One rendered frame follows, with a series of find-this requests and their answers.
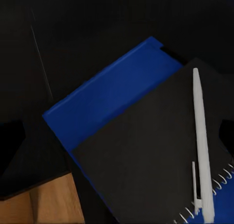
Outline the pen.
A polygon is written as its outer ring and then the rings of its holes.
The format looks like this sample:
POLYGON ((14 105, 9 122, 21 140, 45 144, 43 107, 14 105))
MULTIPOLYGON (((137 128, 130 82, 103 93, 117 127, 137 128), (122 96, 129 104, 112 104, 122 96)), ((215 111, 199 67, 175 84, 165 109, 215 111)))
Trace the pen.
POLYGON ((208 146, 206 141, 206 124, 204 114, 204 104, 202 96, 202 86, 198 75, 198 68, 193 68, 193 97, 194 97, 194 115, 196 128, 196 142, 198 146, 198 167, 201 199, 197 200, 196 182, 195 182, 195 163, 192 162, 193 187, 194 187, 194 208, 192 212, 198 215, 202 210, 203 224, 214 224, 214 202, 213 187, 211 179, 211 169, 209 162, 208 146))

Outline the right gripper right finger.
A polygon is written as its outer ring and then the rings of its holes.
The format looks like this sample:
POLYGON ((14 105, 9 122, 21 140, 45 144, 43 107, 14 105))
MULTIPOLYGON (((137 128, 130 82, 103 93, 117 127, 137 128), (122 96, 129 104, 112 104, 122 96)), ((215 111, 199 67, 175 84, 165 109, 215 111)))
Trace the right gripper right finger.
POLYGON ((218 137, 234 159, 234 122, 226 119, 222 120, 218 137))

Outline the folder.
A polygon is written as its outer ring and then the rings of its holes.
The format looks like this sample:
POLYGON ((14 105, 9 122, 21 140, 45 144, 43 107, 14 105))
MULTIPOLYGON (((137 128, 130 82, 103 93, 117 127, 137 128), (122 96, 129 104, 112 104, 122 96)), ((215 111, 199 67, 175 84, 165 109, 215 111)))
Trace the folder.
MULTIPOLYGON (((186 60, 154 35, 96 73, 42 115, 95 189, 72 150, 186 64, 186 60)), ((221 189, 214 189, 214 224, 234 224, 234 172, 230 176, 226 178, 227 183, 220 184, 221 189)), ((193 216, 187 218, 189 224, 203 224, 204 217, 201 208, 199 210, 198 215, 193 212, 193 216)))

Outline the notebook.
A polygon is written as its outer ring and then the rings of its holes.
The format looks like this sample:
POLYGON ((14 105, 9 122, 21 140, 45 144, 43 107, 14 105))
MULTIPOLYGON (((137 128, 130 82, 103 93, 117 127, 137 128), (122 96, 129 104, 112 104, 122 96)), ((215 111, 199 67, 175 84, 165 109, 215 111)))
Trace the notebook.
POLYGON ((202 86, 214 193, 234 171, 218 137, 222 120, 234 122, 234 83, 195 58, 72 150, 120 224, 189 224, 193 161, 201 199, 193 68, 202 86))

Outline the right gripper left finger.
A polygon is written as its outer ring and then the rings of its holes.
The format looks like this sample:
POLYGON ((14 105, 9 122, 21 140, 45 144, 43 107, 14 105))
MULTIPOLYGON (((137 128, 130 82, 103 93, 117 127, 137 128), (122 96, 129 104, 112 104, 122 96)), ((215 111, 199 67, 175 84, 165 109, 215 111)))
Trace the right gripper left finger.
POLYGON ((24 139, 25 130, 22 120, 0 125, 0 178, 24 139))

